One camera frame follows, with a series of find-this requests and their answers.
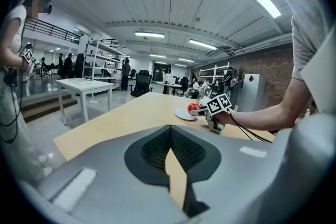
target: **white sneaker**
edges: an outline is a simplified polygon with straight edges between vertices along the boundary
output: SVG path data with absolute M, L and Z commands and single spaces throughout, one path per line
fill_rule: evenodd
M 53 171 L 53 169 L 51 167 L 46 167 L 46 168 L 43 168 L 42 170 L 43 170 L 43 173 L 44 173 L 44 177 L 47 177 Z
M 47 162 L 48 158 L 46 155 L 38 156 L 38 161 L 40 162 L 40 165 L 44 165 Z

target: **doorway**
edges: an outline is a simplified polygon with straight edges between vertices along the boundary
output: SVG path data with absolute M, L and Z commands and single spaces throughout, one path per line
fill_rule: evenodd
M 163 72 L 166 70 L 167 67 L 168 65 L 163 65 L 161 63 L 154 63 L 153 81 L 162 81 Z

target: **white table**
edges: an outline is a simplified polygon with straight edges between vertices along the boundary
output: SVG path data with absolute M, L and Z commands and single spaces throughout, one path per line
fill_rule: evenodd
M 74 83 L 75 80 L 78 80 L 78 79 L 58 79 L 56 80 L 57 90 L 58 90 L 58 102 L 59 102 L 59 107 L 61 109 L 61 115 L 62 115 L 62 120 L 63 120 L 64 125 L 67 125 L 67 121 L 64 115 L 61 88 L 65 88 L 65 89 L 68 89 L 70 91 L 80 94 L 80 104 L 81 104 L 81 109 L 82 109 L 85 122 L 89 121 L 88 108 L 86 105 L 86 95 L 89 93 L 107 91 L 108 92 L 107 94 L 108 110 L 112 109 L 112 86 L 113 84 L 102 82 L 102 81 L 96 81 L 96 80 L 88 80 L 88 82 L 90 82 L 89 84 L 77 84 L 77 83 Z
M 182 85 L 179 84 L 166 84 L 162 81 L 157 81 L 157 84 L 164 85 L 163 94 L 169 94 L 170 87 L 173 87 L 173 95 L 175 95 L 175 89 L 182 87 Z

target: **hand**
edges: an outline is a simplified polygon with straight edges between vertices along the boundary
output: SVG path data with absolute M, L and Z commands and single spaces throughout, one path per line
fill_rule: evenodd
M 214 115 L 214 117 L 220 124 L 232 124 L 232 119 L 229 113 L 225 111 L 219 112 L 218 114 Z

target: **ceiling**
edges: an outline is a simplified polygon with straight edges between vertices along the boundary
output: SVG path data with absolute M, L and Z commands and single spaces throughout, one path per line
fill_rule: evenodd
M 286 0 L 271 1 L 282 14 L 275 19 L 255 0 L 53 0 L 84 25 L 90 22 L 117 39 L 128 55 L 163 55 L 169 63 L 177 58 L 195 61 L 188 66 L 291 32 Z M 165 37 L 138 37 L 135 31 Z M 218 49 L 190 44 L 190 39 Z

